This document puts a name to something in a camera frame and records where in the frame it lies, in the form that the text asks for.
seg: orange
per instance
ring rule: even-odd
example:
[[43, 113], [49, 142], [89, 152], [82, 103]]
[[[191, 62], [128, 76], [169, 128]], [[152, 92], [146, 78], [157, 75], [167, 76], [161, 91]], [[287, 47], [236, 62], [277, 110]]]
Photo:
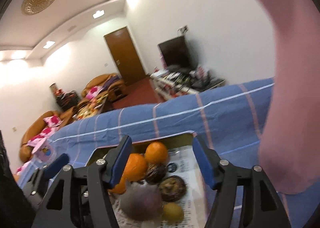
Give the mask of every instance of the orange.
[[111, 193], [123, 194], [126, 191], [125, 187], [126, 178], [124, 176], [121, 177], [120, 182], [113, 189], [108, 189]]
[[148, 164], [139, 153], [131, 153], [124, 168], [123, 175], [130, 181], [138, 181], [144, 178]]
[[144, 157], [150, 164], [165, 163], [168, 157], [168, 149], [162, 142], [155, 141], [149, 144]]

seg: television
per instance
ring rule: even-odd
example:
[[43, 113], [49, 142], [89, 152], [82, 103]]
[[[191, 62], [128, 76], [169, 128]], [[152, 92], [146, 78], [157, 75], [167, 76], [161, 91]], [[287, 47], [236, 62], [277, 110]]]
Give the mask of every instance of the television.
[[167, 66], [178, 65], [190, 70], [196, 69], [196, 66], [192, 63], [184, 36], [162, 42], [158, 44], [158, 47]]

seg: air vent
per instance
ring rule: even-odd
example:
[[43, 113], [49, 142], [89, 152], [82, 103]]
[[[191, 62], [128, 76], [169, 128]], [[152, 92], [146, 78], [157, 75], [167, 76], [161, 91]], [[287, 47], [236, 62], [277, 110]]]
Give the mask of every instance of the air vent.
[[73, 26], [69, 27], [67, 31], [71, 32], [74, 28], [76, 28], [76, 25], [73, 25]]

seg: metal screw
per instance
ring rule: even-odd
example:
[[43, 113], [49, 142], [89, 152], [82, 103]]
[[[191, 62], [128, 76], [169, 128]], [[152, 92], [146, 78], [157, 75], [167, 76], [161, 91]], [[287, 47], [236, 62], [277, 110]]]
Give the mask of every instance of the metal screw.
[[106, 161], [105, 161], [104, 159], [98, 159], [98, 160], [96, 161], [96, 164], [97, 164], [97, 165], [103, 165], [105, 162], [106, 162]]
[[227, 160], [220, 160], [220, 164], [221, 164], [222, 166], [227, 166], [227, 165], [229, 164], [229, 161], [227, 161]]
[[64, 165], [62, 168], [63, 171], [69, 171], [70, 169], [71, 169], [70, 165]]
[[261, 171], [262, 171], [262, 167], [260, 167], [259, 165], [255, 165], [255, 166], [253, 167], [253, 169], [254, 169], [255, 171], [257, 171], [257, 172], [261, 172]]

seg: brown door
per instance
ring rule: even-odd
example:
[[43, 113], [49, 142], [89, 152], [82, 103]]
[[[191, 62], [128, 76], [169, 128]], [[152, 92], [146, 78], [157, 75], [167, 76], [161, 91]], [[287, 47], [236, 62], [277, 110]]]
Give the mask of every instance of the brown door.
[[146, 77], [127, 27], [104, 36], [113, 60], [127, 85]]

